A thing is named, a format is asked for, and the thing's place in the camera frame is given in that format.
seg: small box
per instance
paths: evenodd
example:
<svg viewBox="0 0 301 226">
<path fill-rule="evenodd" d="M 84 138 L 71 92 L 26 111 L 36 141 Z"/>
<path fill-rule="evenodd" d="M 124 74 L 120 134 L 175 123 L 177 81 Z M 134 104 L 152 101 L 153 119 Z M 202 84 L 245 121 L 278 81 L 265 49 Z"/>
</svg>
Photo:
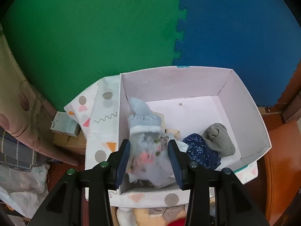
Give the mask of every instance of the small box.
<svg viewBox="0 0 301 226">
<path fill-rule="evenodd" d="M 86 153 L 87 141 L 82 130 L 80 130 L 78 137 L 69 137 L 67 135 L 55 134 L 53 143 L 56 146 L 59 146 L 78 155 L 85 155 Z"/>
<path fill-rule="evenodd" d="M 53 133 L 77 137 L 79 124 L 71 119 L 66 112 L 58 111 L 55 115 L 50 130 Z"/>
</svg>

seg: dark blue clothing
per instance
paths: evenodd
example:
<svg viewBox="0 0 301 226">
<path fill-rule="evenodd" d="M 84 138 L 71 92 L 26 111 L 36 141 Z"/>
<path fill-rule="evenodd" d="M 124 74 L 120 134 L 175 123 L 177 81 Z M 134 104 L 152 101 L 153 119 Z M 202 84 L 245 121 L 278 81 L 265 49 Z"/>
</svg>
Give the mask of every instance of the dark blue clothing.
<svg viewBox="0 0 301 226">
<path fill-rule="evenodd" d="M 206 168 L 215 170 L 221 164 L 217 152 L 209 149 L 203 137 L 197 133 L 190 134 L 183 139 L 188 144 L 186 153 L 192 161 L 196 161 Z"/>
</svg>

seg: light blue knit hat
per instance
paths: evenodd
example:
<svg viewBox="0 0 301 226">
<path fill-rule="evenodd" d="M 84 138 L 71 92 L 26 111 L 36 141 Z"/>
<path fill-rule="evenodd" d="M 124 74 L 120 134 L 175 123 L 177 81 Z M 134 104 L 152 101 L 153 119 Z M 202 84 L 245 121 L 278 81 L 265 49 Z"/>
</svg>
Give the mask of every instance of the light blue knit hat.
<svg viewBox="0 0 301 226">
<path fill-rule="evenodd" d="M 135 115 L 130 115 L 130 136 L 137 133 L 164 133 L 161 117 L 153 114 L 148 105 L 137 98 L 130 98 L 129 104 Z"/>
</svg>

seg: gray knit hat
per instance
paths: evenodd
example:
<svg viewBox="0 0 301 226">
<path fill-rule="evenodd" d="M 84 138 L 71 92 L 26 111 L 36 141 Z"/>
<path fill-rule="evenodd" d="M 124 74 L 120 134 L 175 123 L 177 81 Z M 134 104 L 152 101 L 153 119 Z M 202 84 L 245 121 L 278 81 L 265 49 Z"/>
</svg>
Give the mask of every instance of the gray knit hat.
<svg viewBox="0 0 301 226">
<path fill-rule="evenodd" d="M 212 124 L 204 131 L 203 138 L 208 147 L 215 150 L 220 157 L 234 155 L 235 147 L 224 125 Z"/>
<path fill-rule="evenodd" d="M 153 114 L 148 105 L 137 98 L 128 101 L 135 115 L 130 115 L 130 136 L 137 133 L 164 133 L 161 117 Z"/>
</svg>

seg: screw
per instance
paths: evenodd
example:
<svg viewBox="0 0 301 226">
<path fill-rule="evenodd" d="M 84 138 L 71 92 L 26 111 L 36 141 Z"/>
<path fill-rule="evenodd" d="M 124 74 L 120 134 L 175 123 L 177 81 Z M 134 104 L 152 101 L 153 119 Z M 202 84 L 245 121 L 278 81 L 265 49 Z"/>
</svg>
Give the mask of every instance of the screw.
<svg viewBox="0 0 301 226">
<path fill-rule="evenodd" d="M 101 167 L 107 167 L 109 165 L 109 163 L 107 161 L 102 161 L 99 164 L 100 164 Z"/>
<path fill-rule="evenodd" d="M 192 168 L 195 168 L 195 167 L 197 167 L 199 164 L 198 164 L 196 161 L 191 161 L 191 162 L 189 163 L 189 165 L 190 165 Z"/>
<path fill-rule="evenodd" d="M 75 169 L 74 168 L 69 168 L 68 170 L 67 170 L 67 174 L 68 175 L 72 175 L 72 174 L 74 174 L 75 173 Z"/>
<path fill-rule="evenodd" d="M 230 168 L 228 168 L 228 167 L 225 167 L 222 171 L 225 174 L 231 174 L 231 172 L 232 172 L 232 170 Z"/>
</svg>

